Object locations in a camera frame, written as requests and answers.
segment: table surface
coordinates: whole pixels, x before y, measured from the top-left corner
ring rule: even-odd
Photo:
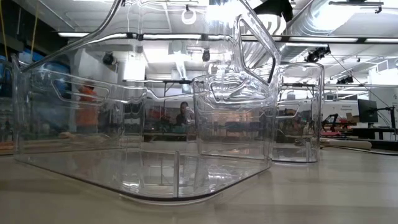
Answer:
[[[144,205],[0,157],[1,223],[397,223],[398,157],[324,149],[274,164],[206,202]]]

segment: ceiling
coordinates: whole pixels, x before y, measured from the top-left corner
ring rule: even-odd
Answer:
[[[54,29],[63,32],[92,32],[94,31],[104,20],[108,11],[111,8],[110,3],[105,2],[93,2],[93,1],[76,1],[76,0],[39,0],[39,3],[32,0],[14,0],[20,4],[24,9],[35,14],[35,9],[39,6],[39,18],[46,22],[48,25],[52,26]],[[320,3],[322,1],[329,0],[313,0],[314,2]],[[294,7],[294,14],[297,15],[304,9],[304,7],[312,0],[295,0],[296,6]],[[251,7],[256,7],[261,2],[259,0],[250,0],[249,4]],[[143,30],[146,32],[184,32],[189,29],[201,29],[199,24],[194,26],[186,26],[181,20],[181,10],[176,10],[173,6],[166,6],[168,12],[164,9],[151,11],[148,15],[144,16],[144,27]],[[328,35],[334,36],[384,36],[384,37],[397,37],[398,36],[398,26],[396,26],[396,21],[398,21],[398,4],[397,6],[385,8],[380,14],[375,14],[374,9],[360,9],[356,11],[347,21],[339,24],[338,27],[331,31]],[[127,11],[129,11],[129,20],[133,24],[129,24],[131,32],[134,29],[138,30],[137,22],[139,19],[139,11],[136,7],[129,8],[122,7],[120,11],[125,11],[125,13],[118,13],[117,21],[118,26],[121,29],[127,27]],[[345,13],[345,10],[336,11],[335,13],[326,14],[323,16],[324,23],[332,22],[336,20],[338,13]],[[309,16],[306,13],[301,14],[301,16]],[[268,29],[271,29],[271,22],[265,24]],[[169,44],[168,43],[158,43],[160,47],[167,52]],[[155,46],[153,43],[145,46],[147,50],[159,49],[159,46]],[[283,52],[282,60],[284,62],[291,61],[302,61],[305,54],[300,56],[300,53],[312,50],[313,48],[306,47],[286,47],[288,51]],[[319,61],[326,68],[325,76],[326,80],[329,77],[335,77],[339,73],[345,71],[342,67],[346,69],[352,69],[353,74],[357,75],[359,78],[366,79],[368,70],[374,67],[377,63],[382,62],[386,57],[398,57],[398,45],[343,45],[343,44],[331,44],[331,52],[334,55],[326,56],[324,59]],[[200,63],[188,64],[187,69],[193,69],[201,67]],[[168,73],[169,70],[173,68],[173,64],[170,65],[158,65],[152,67],[152,72],[156,73]]]

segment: plastic storage container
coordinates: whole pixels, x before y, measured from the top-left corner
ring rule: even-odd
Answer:
[[[318,161],[323,71],[323,66],[316,63],[293,63],[281,68],[272,160]]]
[[[247,2],[123,2],[43,60],[14,59],[16,159],[153,202],[269,168],[280,52]]]

